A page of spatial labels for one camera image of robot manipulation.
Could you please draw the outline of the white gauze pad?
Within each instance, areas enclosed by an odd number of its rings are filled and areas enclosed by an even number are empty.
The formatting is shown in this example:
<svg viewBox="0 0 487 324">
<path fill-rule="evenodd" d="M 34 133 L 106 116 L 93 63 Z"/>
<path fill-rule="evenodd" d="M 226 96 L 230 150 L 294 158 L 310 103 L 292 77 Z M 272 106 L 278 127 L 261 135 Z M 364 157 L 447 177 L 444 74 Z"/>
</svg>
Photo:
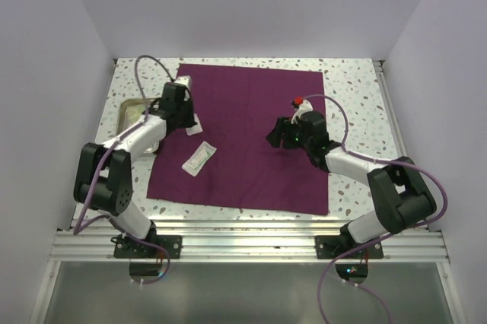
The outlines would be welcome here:
<svg viewBox="0 0 487 324">
<path fill-rule="evenodd" d="M 188 136 L 193 136 L 202 133 L 202 125 L 198 115 L 195 113 L 193 116 L 194 116 L 195 124 L 189 128 L 186 128 L 186 134 Z"/>
</svg>

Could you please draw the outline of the steel instrument tray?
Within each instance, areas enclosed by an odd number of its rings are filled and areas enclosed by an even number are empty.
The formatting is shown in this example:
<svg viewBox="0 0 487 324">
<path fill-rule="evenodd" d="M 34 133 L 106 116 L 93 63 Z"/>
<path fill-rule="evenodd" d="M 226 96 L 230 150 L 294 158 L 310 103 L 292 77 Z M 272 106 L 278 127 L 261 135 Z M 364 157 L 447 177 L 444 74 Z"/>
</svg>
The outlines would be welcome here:
<svg viewBox="0 0 487 324">
<path fill-rule="evenodd" d="M 128 147 L 136 157 L 156 152 L 159 141 L 165 136 L 166 123 L 157 115 L 148 114 L 145 119 L 145 112 L 153 101 L 156 99 L 131 98 L 120 104 L 114 137 L 119 142 L 115 150 Z"/>
</svg>

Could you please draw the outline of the purple cloth mat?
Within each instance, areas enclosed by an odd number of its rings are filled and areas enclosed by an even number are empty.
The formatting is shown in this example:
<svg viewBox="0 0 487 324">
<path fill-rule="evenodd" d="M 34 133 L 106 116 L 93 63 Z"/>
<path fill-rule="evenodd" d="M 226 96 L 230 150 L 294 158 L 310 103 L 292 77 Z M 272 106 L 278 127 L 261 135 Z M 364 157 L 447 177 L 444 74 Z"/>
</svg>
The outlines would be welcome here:
<svg viewBox="0 0 487 324">
<path fill-rule="evenodd" d="M 318 71 L 182 64 L 202 133 L 167 136 L 151 169 L 147 196 L 194 205 L 325 215 L 328 176 L 302 150 L 266 140 L 299 96 L 323 95 Z M 182 165 L 203 141 L 217 148 L 197 176 Z"/>
</svg>

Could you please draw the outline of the suture packet white green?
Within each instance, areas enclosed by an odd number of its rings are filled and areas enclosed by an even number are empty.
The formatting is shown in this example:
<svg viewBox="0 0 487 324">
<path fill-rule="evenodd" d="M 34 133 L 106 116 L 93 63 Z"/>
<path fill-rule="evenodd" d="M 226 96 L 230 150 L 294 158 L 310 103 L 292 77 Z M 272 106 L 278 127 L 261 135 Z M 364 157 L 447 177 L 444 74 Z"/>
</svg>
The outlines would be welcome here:
<svg viewBox="0 0 487 324">
<path fill-rule="evenodd" d="M 216 147 L 210 145 L 207 141 L 203 141 L 191 157 L 183 163 L 182 169 L 190 176 L 197 176 L 216 151 Z"/>
</svg>

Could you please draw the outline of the bagged bandage roll green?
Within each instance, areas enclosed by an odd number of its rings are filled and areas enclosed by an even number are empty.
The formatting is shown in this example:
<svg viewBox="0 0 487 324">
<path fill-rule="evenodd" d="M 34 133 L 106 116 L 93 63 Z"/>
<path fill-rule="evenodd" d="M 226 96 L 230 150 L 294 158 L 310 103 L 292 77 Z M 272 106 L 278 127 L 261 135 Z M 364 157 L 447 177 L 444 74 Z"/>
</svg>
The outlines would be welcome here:
<svg viewBox="0 0 487 324">
<path fill-rule="evenodd" d="M 138 122 L 139 118 L 145 114 L 145 105 L 144 104 L 134 104 L 127 107 L 126 110 L 126 127 L 130 127 L 131 125 Z"/>
</svg>

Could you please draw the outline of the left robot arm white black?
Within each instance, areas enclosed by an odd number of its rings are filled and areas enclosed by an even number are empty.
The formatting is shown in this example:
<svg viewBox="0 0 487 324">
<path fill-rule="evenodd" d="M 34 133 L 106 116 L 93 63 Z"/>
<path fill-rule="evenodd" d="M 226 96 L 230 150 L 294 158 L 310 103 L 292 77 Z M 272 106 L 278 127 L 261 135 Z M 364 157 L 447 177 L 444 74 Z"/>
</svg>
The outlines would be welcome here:
<svg viewBox="0 0 487 324">
<path fill-rule="evenodd" d="M 154 143 L 196 125 L 191 83 L 189 76 L 166 83 L 161 97 L 129 129 L 81 149 L 73 195 L 83 207 L 74 234 L 91 223 L 84 219 L 89 209 L 100 211 L 101 218 L 109 218 L 117 229 L 133 237 L 131 247 L 139 256 L 156 253 L 158 239 L 149 233 L 152 222 L 132 200 L 132 165 Z"/>
</svg>

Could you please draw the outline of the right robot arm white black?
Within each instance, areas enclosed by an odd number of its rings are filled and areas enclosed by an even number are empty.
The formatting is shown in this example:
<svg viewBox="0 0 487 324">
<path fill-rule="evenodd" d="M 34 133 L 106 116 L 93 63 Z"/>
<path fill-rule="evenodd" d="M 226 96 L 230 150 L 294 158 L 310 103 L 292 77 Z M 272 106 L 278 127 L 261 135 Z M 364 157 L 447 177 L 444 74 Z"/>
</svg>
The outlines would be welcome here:
<svg viewBox="0 0 487 324">
<path fill-rule="evenodd" d="M 314 167 L 370 189 L 374 210 L 340 229 L 339 248 L 345 256 L 356 257 L 365 250 L 366 242 L 400 233 L 437 210 L 433 195 L 410 159 L 401 157 L 380 164 L 372 157 L 345 151 L 329 137 L 324 116 L 316 111 L 296 119 L 277 118 L 266 140 L 274 148 L 301 149 Z"/>
</svg>

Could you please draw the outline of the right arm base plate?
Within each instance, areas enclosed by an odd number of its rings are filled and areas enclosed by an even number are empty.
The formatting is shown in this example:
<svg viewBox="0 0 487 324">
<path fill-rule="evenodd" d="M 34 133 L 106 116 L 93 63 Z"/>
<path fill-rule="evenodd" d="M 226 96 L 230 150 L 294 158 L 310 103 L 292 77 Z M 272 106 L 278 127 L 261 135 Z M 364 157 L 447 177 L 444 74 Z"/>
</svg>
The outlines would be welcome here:
<svg viewBox="0 0 487 324">
<path fill-rule="evenodd" d="M 319 235 L 314 237 L 315 251 L 318 259 L 334 259 L 337 256 L 348 252 L 359 246 L 346 237 L 340 235 Z M 384 252 L 382 245 L 377 243 L 373 246 L 357 250 L 346 256 L 347 259 L 382 259 Z"/>
</svg>

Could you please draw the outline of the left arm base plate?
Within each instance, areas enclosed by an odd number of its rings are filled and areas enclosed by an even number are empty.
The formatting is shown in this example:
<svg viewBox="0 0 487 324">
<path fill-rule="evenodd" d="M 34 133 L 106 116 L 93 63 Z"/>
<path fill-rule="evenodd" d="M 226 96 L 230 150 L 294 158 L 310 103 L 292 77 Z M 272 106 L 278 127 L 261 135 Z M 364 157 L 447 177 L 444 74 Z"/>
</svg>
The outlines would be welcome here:
<svg viewBox="0 0 487 324">
<path fill-rule="evenodd" d="M 178 235 L 156 235 L 149 242 L 138 243 L 122 234 L 112 237 L 116 259 L 178 259 L 183 247 L 183 238 Z"/>
</svg>

